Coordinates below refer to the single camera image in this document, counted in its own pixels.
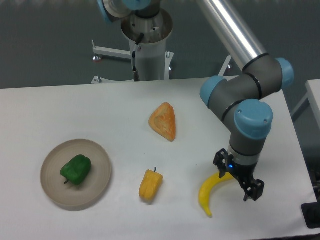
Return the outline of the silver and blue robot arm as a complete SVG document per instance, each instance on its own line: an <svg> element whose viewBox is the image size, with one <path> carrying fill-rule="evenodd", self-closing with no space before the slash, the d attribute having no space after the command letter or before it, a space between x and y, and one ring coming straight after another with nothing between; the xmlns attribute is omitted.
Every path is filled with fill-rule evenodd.
<svg viewBox="0 0 320 240"><path fill-rule="evenodd" d="M165 52L159 45L172 33L173 21L160 1L100 0L97 4L106 22L121 22L130 44L134 81L164 80ZM229 1L197 4L241 70L232 80L210 77L200 89L204 104L230 131L228 149L218 151L213 163L221 177L230 173L239 182L245 199L257 200L265 184L254 178L254 170L273 120L272 109L262 99L290 86L294 70L284 58L267 53Z"/></svg>

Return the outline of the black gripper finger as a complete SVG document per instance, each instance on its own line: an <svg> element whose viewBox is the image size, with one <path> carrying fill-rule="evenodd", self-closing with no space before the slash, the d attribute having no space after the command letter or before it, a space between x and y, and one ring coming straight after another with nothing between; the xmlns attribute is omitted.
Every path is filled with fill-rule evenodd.
<svg viewBox="0 0 320 240"><path fill-rule="evenodd" d="M232 173L234 170L233 164L234 156L229 154L224 148L219 150L213 159L213 164L217 166L219 178L223 178L226 173Z"/></svg>
<svg viewBox="0 0 320 240"><path fill-rule="evenodd" d="M243 200L246 202L251 199L253 201L258 200L264 192L265 183L260 179L250 179L250 181L245 182L243 185L243 190L245 192Z"/></svg>

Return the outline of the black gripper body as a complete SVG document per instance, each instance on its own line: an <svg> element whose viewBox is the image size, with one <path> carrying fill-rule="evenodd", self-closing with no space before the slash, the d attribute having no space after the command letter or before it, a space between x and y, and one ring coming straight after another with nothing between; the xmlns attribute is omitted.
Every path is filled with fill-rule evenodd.
<svg viewBox="0 0 320 240"><path fill-rule="evenodd" d="M257 164L257 162L249 165L237 163L236 158L231 154L226 160L226 171L237 179L241 185L250 185L254 179L254 170Z"/></svg>

